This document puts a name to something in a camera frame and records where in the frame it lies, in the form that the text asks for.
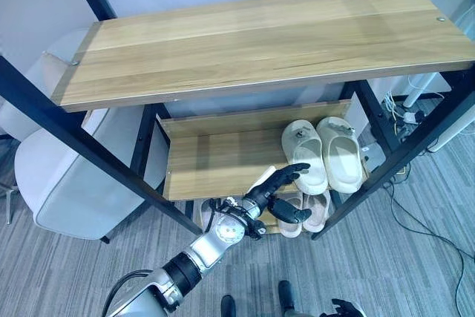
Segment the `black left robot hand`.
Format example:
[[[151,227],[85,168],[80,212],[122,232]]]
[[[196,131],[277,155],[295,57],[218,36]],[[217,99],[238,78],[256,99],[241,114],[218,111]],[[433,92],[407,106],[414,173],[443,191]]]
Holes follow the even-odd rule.
[[[308,169],[309,163],[295,163],[282,169],[270,166],[261,179],[245,195],[244,200],[254,202],[260,212],[267,209],[274,217],[284,223],[303,223],[312,215],[310,209],[299,209],[284,199],[276,198],[275,193],[282,186],[288,186],[300,177],[300,172]]]

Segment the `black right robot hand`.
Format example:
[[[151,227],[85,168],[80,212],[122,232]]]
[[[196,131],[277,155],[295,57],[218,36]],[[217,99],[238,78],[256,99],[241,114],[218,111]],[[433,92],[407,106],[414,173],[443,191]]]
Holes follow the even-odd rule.
[[[339,298],[331,299],[334,311],[331,313],[321,313],[320,317],[366,317],[367,314],[356,302],[352,303]]]

